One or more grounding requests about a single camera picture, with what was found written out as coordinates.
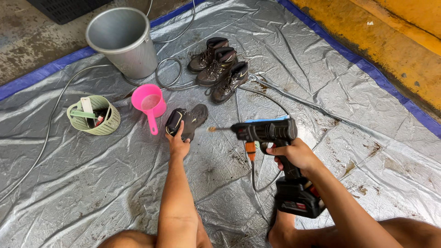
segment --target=black boot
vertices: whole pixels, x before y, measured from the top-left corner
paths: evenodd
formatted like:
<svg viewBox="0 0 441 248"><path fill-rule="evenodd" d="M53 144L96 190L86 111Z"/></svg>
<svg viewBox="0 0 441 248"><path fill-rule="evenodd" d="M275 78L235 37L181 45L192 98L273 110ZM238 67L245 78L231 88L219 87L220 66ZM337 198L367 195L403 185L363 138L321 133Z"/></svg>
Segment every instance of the black boot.
<svg viewBox="0 0 441 248"><path fill-rule="evenodd" d="M198 55L194 55L188 63L187 68L190 72L200 73L211 64L214 59L214 51L220 47L228 46L228 40L222 37L213 37L207 40L207 49Z"/></svg>
<svg viewBox="0 0 441 248"><path fill-rule="evenodd" d="M181 120L184 121L184 130L181 139L185 141L194 138L194 131L200 127L208 118L208 108L203 104L196 105L191 111L186 109L175 109L172 111L165 123L165 131L171 136L175 136L181 126Z"/></svg>
<svg viewBox="0 0 441 248"><path fill-rule="evenodd" d="M236 63L234 48L218 48L214 51L213 62L198 74L196 83L205 87L216 85L230 75L230 69Z"/></svg>
<svg viewBox="0 0 441 248"><path fill-rule="evenodd" d="M216 104L222 104L230 100L236 92L237 87L248 80L248 63L238 62L231 68L228 78L222 81L211 93L211 100Z"/></svg>

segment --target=green plastic basket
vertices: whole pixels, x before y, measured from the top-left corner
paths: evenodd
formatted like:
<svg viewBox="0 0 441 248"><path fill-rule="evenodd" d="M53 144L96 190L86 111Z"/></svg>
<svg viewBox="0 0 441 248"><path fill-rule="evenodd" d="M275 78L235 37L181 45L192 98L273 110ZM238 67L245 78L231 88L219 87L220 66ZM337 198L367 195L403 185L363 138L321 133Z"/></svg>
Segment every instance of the green plastic basket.
<svg viewBox="0 0 441 248"><path fill-rule="evenodd" d="M75 104L72 104L67 108L67 117L71 121L71 124L74 128L85 131L94 135L108 135L113 133L121 123L121 116L118 110L109 102L106 98L102 96L89 96L90 103L92 104L92 109L107 109L106 117L104 118L105 121L101 123L96 128L89 128L87 125L86 119L84 117L78 117L78 116L71 116L70 112L72 108L76 107L76 110L82 110L81 101L78 101ZM110 117L107 118L109 115L109 110L112 110Z"/></svg>

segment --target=black sneaker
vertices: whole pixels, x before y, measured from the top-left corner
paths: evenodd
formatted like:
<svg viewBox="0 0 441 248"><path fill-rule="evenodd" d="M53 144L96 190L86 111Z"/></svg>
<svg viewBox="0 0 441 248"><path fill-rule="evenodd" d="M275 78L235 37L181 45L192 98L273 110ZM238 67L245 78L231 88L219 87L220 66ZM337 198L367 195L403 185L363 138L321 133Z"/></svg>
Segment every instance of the black sneaker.
<svg viewBox="0 0 441 248"><path fill-rule="evenodd" d="M221 47L214 51L213 62L196 77L201 86L213 86L227 78L231 67L237 63L236 51L232 47Z"/></svg>
<svg viewBox="0 0 441 248"><path fill-rule="evenodd" d="M185 141L194 138L194 131L200 127L208 118L208 108L203 104L196 105L190 112L186 109L175 109L172 111L170 117L165 123L165 131L171 136L175 136L179 127L181 126L181 120L184 120L184 131L182 132L181 139Z"/></svg>
<svg viewBox="0 0 441 248"><path fill-rule="evenodd" d="M216 104L227 102L234 95L237 87L246 83L247 80L248 63L242 61L233 65L230 76L212 91L211 100Z"/></svg>
<svg viewBox="0 0 441 248"><path fill-rule="evenodd" d="M207 40L207 49L198 55L191 57L187 68L190 72L200 73L205 69L214 59L214 51L220 47L228 46L228 40L222 37L213 37Z"/></svg>

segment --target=black plastic crate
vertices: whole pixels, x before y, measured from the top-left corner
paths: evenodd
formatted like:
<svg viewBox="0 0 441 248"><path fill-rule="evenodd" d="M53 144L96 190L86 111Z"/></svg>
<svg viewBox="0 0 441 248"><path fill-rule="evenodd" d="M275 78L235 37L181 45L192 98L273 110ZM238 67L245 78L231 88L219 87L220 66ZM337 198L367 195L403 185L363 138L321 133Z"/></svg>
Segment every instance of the black plastic crate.
<svg viewBox="0 0 441 248"><path fill-rule="evenodd" d="M63 25L113 0L27 0L57 24Z"/></svg>

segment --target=person's left hand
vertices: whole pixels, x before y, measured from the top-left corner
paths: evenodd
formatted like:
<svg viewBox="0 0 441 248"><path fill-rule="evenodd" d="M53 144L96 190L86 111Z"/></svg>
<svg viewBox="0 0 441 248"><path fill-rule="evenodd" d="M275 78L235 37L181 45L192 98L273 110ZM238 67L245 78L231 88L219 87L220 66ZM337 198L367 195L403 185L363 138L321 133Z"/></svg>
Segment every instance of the person's left hand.
<svg viewBox="0 0 441 248"><path fill-rule="evenodd" d="M184 121L181 121L181 126L178 129L175 137L166 133L165 136L168 139L168 144L170 146L170 158L184 159L190 150L190 139L186 139L185 142L182 141L181 135L184 130Z"/></svg>

